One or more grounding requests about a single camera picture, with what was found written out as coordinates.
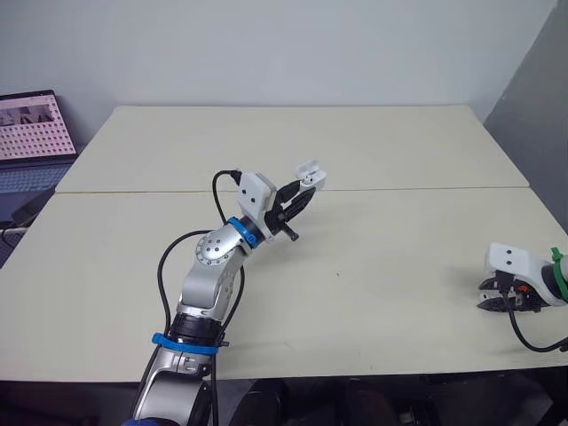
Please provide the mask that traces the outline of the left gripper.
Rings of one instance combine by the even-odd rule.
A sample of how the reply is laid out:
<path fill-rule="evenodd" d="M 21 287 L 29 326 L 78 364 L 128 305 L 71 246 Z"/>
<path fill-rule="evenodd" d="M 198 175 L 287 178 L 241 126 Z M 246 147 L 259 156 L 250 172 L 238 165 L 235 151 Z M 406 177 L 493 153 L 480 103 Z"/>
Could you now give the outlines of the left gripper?
<path fill-rule="evenodd" d="M 312 187 L 298 194 L 299 192 L 300 180 L 292 181 L 277 191 L 276 200 L 272 208 L 264 215 L 264 222 L 268 226 L 272 236 L 284 232 L 292 241 L 299 239 L 299 235 L 288 226 L 288 221 L 305 209 L 316 193 L 316 188 Z M 284 209 L 282 203 L 289 201 L 291 201 L 291 203 Z"/>

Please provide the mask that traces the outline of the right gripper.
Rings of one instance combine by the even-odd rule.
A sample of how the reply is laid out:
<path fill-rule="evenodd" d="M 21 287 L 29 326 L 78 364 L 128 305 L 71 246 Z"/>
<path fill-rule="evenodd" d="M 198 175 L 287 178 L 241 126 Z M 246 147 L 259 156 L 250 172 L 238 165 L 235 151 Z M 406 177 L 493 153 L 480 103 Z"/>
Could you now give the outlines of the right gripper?
<path fill-rule="evenodd" d="M 540 312 L 549 307 L 527 281 L 509 272 L 497 271 L 495 277 L 483 280 L 480 291 L 497 291 L 498 296 L 481 296 L 477 308 L 488 312 Z"/>

